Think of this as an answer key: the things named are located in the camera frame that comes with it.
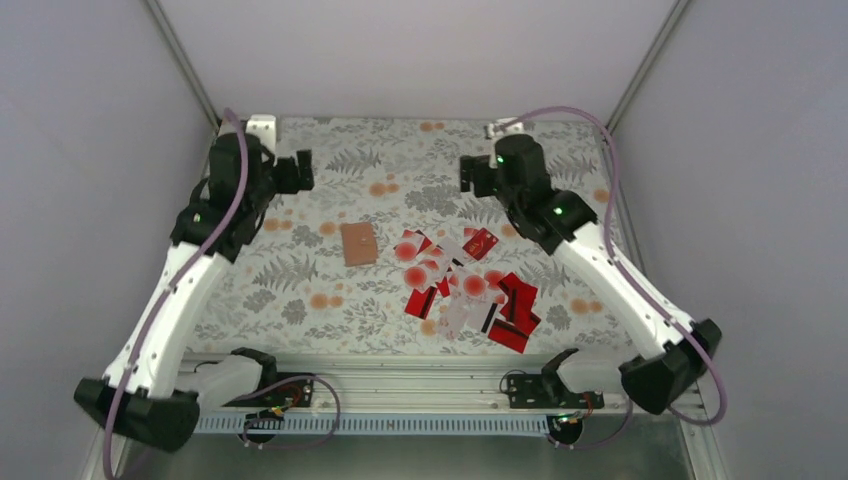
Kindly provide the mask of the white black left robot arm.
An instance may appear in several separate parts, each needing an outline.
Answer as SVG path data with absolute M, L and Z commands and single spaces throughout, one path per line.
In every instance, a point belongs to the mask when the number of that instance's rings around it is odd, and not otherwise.
M 208 412 L 248 399 L 270 402 L 278 391 L 274 356 L 248 347 L 181 375 L 188 336 L 213 290 L 259 232 L 278 194 L 315 185 L 312 152 L 277 157 L 258 136 L 219 135 L 208 173 L 193 188 L 170 234 L 162 276 L 127 344 L 101 378 L 79 381 L 74 400 L 101 427 L 173 453 Z

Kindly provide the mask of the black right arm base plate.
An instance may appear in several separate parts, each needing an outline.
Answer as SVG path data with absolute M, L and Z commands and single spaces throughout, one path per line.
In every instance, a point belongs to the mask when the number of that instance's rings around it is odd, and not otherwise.
M 507 373 L 500 388 L 507 396 L 511 409 L 600 409 L 605 406 L 602 394 L 574 393 L 563 385 L 549 384 L 541 374 Z

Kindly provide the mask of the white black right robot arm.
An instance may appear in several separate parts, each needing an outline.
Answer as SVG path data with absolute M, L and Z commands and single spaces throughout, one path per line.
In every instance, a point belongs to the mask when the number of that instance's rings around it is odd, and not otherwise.
M 598 214 L 576 192 L 552 185 L 542 146 L 528 134 L 494 141 L 488 155 L 459 160 L 459 188 L 493 197 L 519 235 L 572 271 L 624 326 L 637 355 L 618 368 L 627 396 L 662 414 L 713 366 L 723 333 L 662 295 L 604 236 Z

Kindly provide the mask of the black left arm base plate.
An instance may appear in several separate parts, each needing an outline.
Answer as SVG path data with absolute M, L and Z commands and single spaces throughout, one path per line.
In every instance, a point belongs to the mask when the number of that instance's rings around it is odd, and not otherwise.
M 226 403 L 225 407 L 307 408 L 312 404 L 314 388 L 313 374 L 278 373 L 273 382 L 261 385 L 255 392 L 236 397 Z

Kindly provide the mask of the tan leather card holder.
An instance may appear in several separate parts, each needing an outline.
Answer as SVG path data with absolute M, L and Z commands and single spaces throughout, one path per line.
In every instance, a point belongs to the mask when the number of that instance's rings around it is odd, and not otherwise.
M 370 265 L 377 261 L 378 245 L 372 223 L 343 223 L 340 233 L 346 267 Z

